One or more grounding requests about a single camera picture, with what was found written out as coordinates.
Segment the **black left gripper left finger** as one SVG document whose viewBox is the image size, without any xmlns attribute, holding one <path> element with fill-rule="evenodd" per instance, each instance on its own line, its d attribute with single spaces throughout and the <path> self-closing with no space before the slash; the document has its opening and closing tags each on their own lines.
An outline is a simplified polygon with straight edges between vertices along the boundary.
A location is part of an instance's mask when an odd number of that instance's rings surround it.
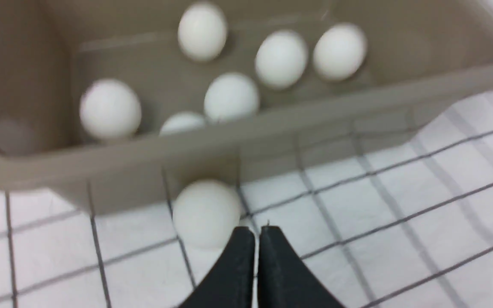
<svg viewBox="0 0 493 308">
<path fill-rule="evenodd" d="M 252 306 L 255 236 L 236 227 L 219 259 L 182 308 L 250 308 Z"/>
</svg>

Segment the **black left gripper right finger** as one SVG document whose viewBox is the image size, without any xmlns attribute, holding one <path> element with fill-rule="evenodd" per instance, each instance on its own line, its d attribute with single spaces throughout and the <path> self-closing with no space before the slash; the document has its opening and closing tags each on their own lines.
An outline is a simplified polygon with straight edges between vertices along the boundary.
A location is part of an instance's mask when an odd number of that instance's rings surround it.
<svg viewBox="0 0 493 308">
<path fill-rule="evenodd" d="M 295 253 L 278 226 L 261 228 L 258 252 L 259 308 L 342 308 Z"/>
</svg>

